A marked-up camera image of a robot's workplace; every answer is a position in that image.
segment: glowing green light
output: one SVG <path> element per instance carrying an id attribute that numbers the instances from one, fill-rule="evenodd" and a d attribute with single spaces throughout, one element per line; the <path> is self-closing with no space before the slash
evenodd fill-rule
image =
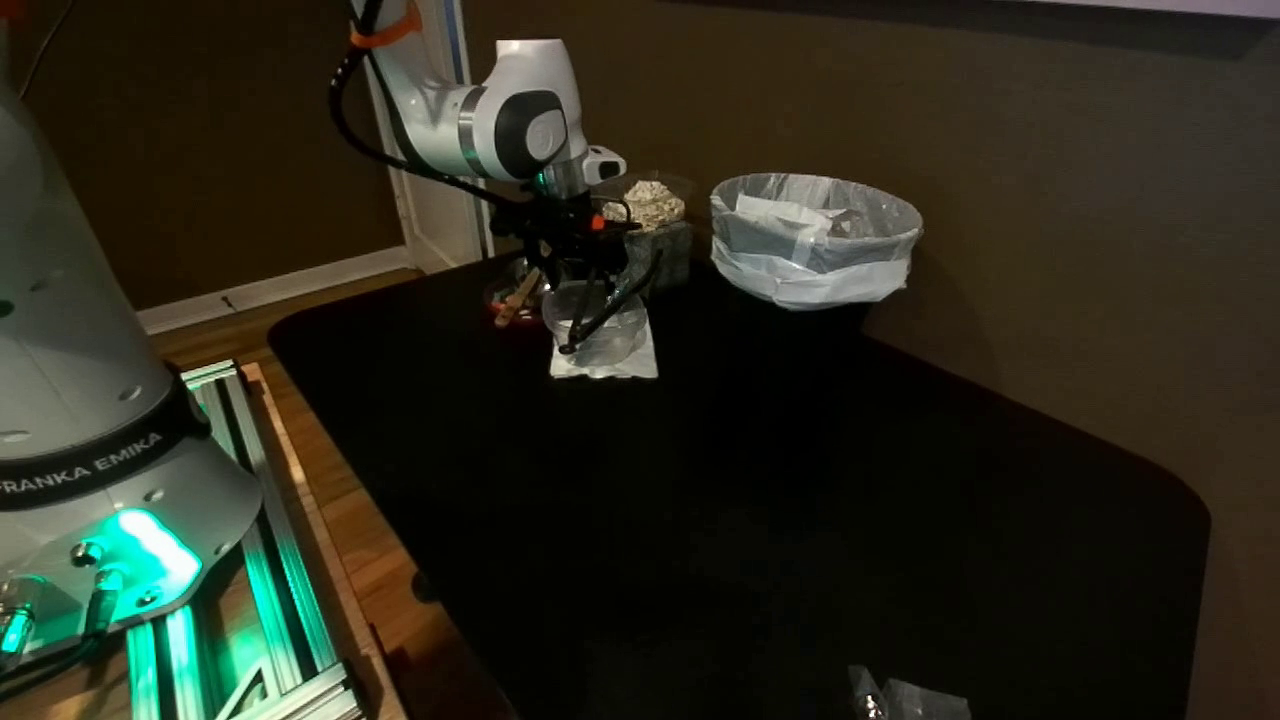
<path id="1" fill-rule="evenodd" d="M 118 524 L 147 552 L 177 590 L 190 590 L 199 571 L 199 561 L 154 517 L 122 511 Z"/>
<path id="2" fill-rule="evenodd" d="M 199 637 L 197 637 L 197 615 L 191 608 L 179 608 L 164 622 L 167 637 L 167 664 L 174 664 L 174 686 L 177 686 L 177 715 L 208 715 L 206 713 L 206 694 L 199 694 Z"/>
<path id="3" fill-rule="evenodd" d="M 21 657 L 34 639 L 34 611 L 3 615 L 0 657 Z"/>

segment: small object on table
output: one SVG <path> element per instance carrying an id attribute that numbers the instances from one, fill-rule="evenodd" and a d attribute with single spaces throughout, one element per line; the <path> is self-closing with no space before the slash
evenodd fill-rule
<path id="1" fill-rule="evenodd" d="M 617 304 L 607 314 L 607 293 L 600 285 L 560 285 L 546 293 L 542 310 L 553 332 L 553 364 L 547 377 L 587 377 L 587 382 L 652 382 L 655 351 L 647 310 L 639 298 Z"/>
<path id="2" fill-rule="evenodd" d="M 629 233 L 629 256 L 655 260 L 652 287 L 675 287 L 688 280 L 688 248 L 691 227 L 685 220 L 685 201 L 661 186 L 661 180 L 636 180 L 623 191 L 634 233 Z"/>
<path id="3" fill-rule="evenodd" d="M 531 300 L 542 298 L 546 272 L 527 269 L 514 293 L 494 298 L 494 330 L 531 326 Z"/>

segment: white plastic bag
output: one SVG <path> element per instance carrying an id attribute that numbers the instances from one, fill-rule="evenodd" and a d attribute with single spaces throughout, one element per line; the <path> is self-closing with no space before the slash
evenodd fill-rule
<path id="1" fill-rule="evenodd" d="M 907 680 L 877 680 L 864 664 L 847 664 L 852 720 L 973 720 L 965 697 L 919 689 Z"/>
<path id="2" fill-rule="evenodd" d="M 914 272 L 925 216 L 838 177 L 758 174 L 711 191 L 711 264 L 782 310 L 881 304 Z"/>

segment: green light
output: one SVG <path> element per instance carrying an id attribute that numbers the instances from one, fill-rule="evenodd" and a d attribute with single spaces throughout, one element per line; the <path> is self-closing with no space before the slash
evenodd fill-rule
<path id="1" fill-rule="evenodd" d="M 208 715 L 206 713 L 206 694 L 199 694 L 199 637 L 197 637 L 197 615 L 191 608 L 179 608 L 164 622 L 167 637 L 167 664 L 174 664 L 174 686 L 177 686 L 177 715 Z"/>
<path id="2" fill-rule="evenodd" d="M 161 720 L 161 653 L 154 625 L 130 632 L 130 705 L 133 720 Z"/>
<path id="3" fill-rule="evenodd" d="M 34 639 L 34 611 L 3 615 L 0 657 L 21 657 Z"/>
<path id="4" fill-rule="evenodd" d="M 199 561 L 154 517 L 122 511 L 118 524 L 154 555 L 177 590 L 190 590 L 199 571 Z"/>

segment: black cable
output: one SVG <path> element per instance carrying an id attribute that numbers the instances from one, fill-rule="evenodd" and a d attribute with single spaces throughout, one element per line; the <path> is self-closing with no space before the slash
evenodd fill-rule
<path id="1" fill-rule="evenodd" d="M 378 17 L 384 13 L 384 0 L 364 0 L 364 13 L 355 17 L 352 0 L 348 0 L 348 17 L 355 23 L 355 33 L 372 33 Z"/>
<path id="2" fill-rule="evenodd" d="M 34 96 L 34 83 L 41 77 L 46 55 L 53 53 L 53 42 L 66 33 L 69 17 L 72 17 L 78 0 L 66 0 L 66 10 L 56 10 L 53 30 L 46 33 L 46 42 L 38 43 L 38 55 L 28 59 L 28 72 L 18 90 L 21 100 Z"/>
<path id="3" fill-rule="evenodd" d="M 607 317 L 617 317 L 623 304 L 634 304 L 652 280 L 655 280 L 655 264 L 666 260 L 666 251 L 652 251 L 652 264 L 644 269 L 644 276 L 617 293 L 598 317 L 587 317 L 586 326 L 570 330 L 570 340 L 560 344 L 560 351 L 577 351 L 586 347 L 587 338 L 598 338 L 604 330 Z"/>
<path id="4" fill-rule="evenodd" d="M 388 169 L 401 169 L 401 174 L 411 174 L 411 177 L 425 177 L 425 180 L 437 180 L 437 186 L 450 186 L 450 188 L 459 188 L 459 191 L 474 191 L 488 205 L 517 205 L 509 196 L 497 196 L 488 188 L 476 188 L 470 180 L 456 180 L 456 177 L 444 177 L 444 174 L 434 174 L 427 164 L 407 164 L 401 158 L 388 158 L 380 151 L 378 145 L 368 145 L 352 126 L 348 126 L 348 111 L 344 111 L 344 100 L 348 100 L 348 83 L 352 83 L 352 72 L 360 69 L 368 53 L 364 47 L 348 47 L 348 55 L 338 64 L 334 82 L 329 82 L 329 115 L 338 126 L 338 133 L 364 158 L 388 164 Z"/>

